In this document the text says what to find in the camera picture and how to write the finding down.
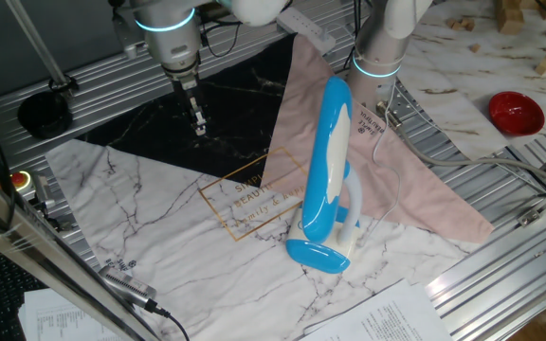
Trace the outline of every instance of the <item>fabric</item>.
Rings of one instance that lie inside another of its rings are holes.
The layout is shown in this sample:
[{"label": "fabric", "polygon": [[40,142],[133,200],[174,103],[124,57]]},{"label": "fabric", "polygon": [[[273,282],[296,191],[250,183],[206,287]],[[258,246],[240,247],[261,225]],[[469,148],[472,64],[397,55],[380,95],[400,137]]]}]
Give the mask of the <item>fabric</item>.
[{"label": "fabric", "polygon": [[[333,75],[318,51],[299,35],[294,41],[292,66],[269,150],[286,148],[305,171],[309,169],[323,90]],[[385,122],[354,102],[347,158],[363,187],[362,214],[375,218],[389,210],[397,195],[395,173],[373,162],[374,145],[384,128]],[[280,154],[267,157],[263,183],[283,178],[278,183],[287,188],[306,185],[301,170],[282,158]],[[465,242],[483,242],[493,230],[492,224],[430,171],[393,131],[385,134],[376,160],[392,166],[401,175],[399,203],[387,221]],[[345,189],[340,204],[349,205]]]}]

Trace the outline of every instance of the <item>blue light ring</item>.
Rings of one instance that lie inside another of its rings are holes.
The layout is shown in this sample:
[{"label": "blue light ring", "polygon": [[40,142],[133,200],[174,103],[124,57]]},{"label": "blue light ring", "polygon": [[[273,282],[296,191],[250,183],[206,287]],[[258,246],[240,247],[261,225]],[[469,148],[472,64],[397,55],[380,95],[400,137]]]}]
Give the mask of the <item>blue light ring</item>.
[{"label": "blue light ring", "polygon": [[138,20],[136,20],[136,24],[138,25],[138,27],[140,27],[140,28],[142,28],[144,30],[151,31],[151,32],[168,32],[168,31],[175,30],[175,29],[183,27],[184,25],[186,25],[193,18],[194,15],[195,15],[195,9],[192,9],[191,14],[189,14],[189,16],[185,20],[181,21],[180,23],[178,23],[176,25],[170,26],[170,27],[148,27],[146,25],[142,25]]},{"label": "blue light ring", "polygon": [[389,77],[389,76],[393,76],[394,74],[397,73],[397,71],[399,71],[399,68],[401,67],[401,65],[397,66],[397,68],[395,69],[395,71],[389,73],[389,74],[386,74],[386,75],[376,75],[376,74],[373,74],[373,73],[370,73],[364,69],[362,69],[359,64],[357,64],[357,60],[355,59],[355,56],[353,56],[353,64],[355,65],[355,67],[357,68],[357,70],[359,70],[362,74],[366,75],[366,76],[370,76],[370,77],[375,77],[375,78],[385,78],[385,77]]}]

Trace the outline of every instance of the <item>white marble surface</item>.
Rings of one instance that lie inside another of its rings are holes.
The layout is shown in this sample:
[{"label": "white marble surface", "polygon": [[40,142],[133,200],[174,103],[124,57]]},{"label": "white marble surface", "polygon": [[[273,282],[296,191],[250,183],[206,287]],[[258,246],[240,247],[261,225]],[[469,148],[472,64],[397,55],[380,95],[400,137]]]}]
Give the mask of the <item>white marble surface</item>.
[{"label": "white marble surface", "polygon": [[[534,70],[546,55],[546,21],[540,18],[536,10],[527,9],[523,13],[525,25],[519,35],[502,35],[497,32],[491,0],[447,1],[425,13],[410,42],[411,47],[421,51],[434,66],[433,70],[442,73],[449,80],[451,88],[465,95],[485,119],[488,119],[488,101],[501,91],[517,91],[535,100],[545,113],[545,126],[537,135],[506,136],[507,145],[518,148],[546,133],[546,74],[541,77]],[[472,32],[455,31],[446,25],[449,18],[459,20],[463,17],[475,19],[476,26]],[[477,53],[469,50],[474,44],[481,46]],[[408,80],[404,84],[410,89]],[[431,106],[429,110],[429,105],[425,103],[428,94],[411,89],[410,93],[445,131],[448,132],[444,125],[456,122],[460,124],[460,130],[474,131],[481,136],[479,141],[484,146],[489,144],[489,148],[488,153],[480,156],[497,150],[494,149],[496,143],[485,141],[489,138],[497,140],[498,131],[493,125],[481,125],[478,120],[471,126],[459,121],[457,107],[442,109]],[[451,134],[448,137],[463,150],[456,138]],[[463,137],[467,141],[470,135]]]},{"label": "white marble surface", "polygon": [[[47,159],[100,263],[132,267],[194,341],[293,340],[400,278],[431,282],[477,247],[383,223],[347,271],[327,275],[288,257],[292,212],[234,241],[199,194],[211,176],[77,140]],[[179,335],[145,318],[164,339]]]},{"label": "white marble surface", "polygon": [[492,122],[415,44],[408,46],[398,77],[466,157],[477,160],[508,145]]}]

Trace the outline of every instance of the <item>red object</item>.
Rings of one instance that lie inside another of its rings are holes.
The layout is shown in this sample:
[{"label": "red object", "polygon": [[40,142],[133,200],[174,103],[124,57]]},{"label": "red object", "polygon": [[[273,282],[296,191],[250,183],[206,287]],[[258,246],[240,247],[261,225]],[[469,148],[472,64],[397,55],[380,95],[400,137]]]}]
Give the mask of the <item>red object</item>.
[{"label": "red object", "polygon": [[11,183],[15,187],[21,187],[26,182],[27,182],[27,178],[25,177],[24,174],[22,174],[20,172],[15,172],[14,174],[11,175]]},{"label": "red object", "polygon": [[490,99],[488,108],[494,125],[510,135],[533,135],[545,125],[545,115],[538,104],[517,92],[496,94]]}]

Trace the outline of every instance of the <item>red button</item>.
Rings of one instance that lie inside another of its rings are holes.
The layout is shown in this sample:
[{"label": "red button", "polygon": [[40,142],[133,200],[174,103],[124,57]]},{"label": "red button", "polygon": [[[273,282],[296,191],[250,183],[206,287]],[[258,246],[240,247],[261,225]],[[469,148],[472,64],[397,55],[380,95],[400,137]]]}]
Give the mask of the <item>red button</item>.
[{"label": "red button", "polygon": [[23,186],[27,180],[27,177],[20,172],[15,172],[11,175],[11,183],[17,188]]}]

